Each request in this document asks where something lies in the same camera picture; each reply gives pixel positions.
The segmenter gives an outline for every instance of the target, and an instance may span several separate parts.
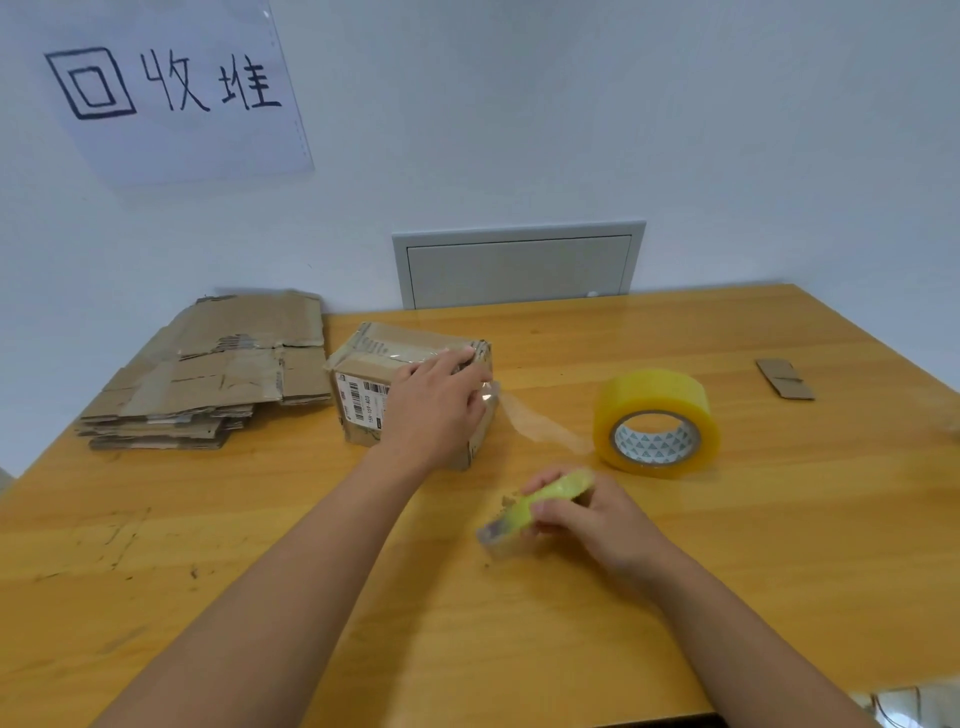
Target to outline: cardboard box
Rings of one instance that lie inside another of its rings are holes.
[[[260,403],[329,402],[318,296],[203,298],[158,331],[81,414],[106,448],[211,449]]]
[[[476,349],[469,363],[484,362],[492,372],[492,348],[483,339],[464,339],[375,322],[361,324],[326,364],[347,442],[368,448],[380,441],[390,382],[397,369],[429,359],[444,349],[466,346]],[[487,434],[496,404],[497,396],[491,394],[486,400],[487,414],[464,445],[463,452],[448,463],[448,468],[463,471],[470,467]]]

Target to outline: stack of cardboard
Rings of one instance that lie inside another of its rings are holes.
[[[299,291],[199,299],[81,414],[94,449],[216,449],[263,402],[330,401],[320,298]]]

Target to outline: right hand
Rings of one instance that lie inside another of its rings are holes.
[[[520,492],[534,493],[579,467],[548,468],[534,475]],[[664,560],[682,553],[616,480],[606,473],[594,473],[593,477],[593,487],[576,502],[551,498],[531,504],[536,524],[546,529],[565,528],[607,570],[628,578],[652,578]]]

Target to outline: paper sign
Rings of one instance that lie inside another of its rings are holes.
[[[313,169],[266,0],[14,0],[36,83],[112,184]]]

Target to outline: tape roll core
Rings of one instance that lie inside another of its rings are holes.
[[[627,425],[634,417],[667,415],[680,424],[665,432],[644,432]],[[661,468],[682,463],[700,447],[700,428],[683,415],[664,409],[631,412],[617,423],[610,433],[612,445],[635,463]]]

